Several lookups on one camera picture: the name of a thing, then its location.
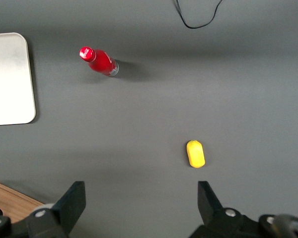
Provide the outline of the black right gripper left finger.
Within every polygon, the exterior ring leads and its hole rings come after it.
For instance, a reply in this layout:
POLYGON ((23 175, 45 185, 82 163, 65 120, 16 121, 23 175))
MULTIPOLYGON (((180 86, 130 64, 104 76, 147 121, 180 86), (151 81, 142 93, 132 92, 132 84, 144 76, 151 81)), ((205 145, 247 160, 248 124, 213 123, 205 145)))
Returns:
POLYGON ((85 183, 76 181, 56 203, 42 205, 26 218, 28 236, 68 238, 85 207, 85 183))

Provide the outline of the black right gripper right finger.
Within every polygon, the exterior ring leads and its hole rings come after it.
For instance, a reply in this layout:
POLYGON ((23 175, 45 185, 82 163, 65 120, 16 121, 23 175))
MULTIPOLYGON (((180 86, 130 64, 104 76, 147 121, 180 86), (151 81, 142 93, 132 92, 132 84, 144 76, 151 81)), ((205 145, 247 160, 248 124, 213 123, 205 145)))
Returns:
POLYGON ((233 208, 224 208, 207 181, 198 182, 198 210, 203 224, 192 238, 262 238, 259 223, 233 208))

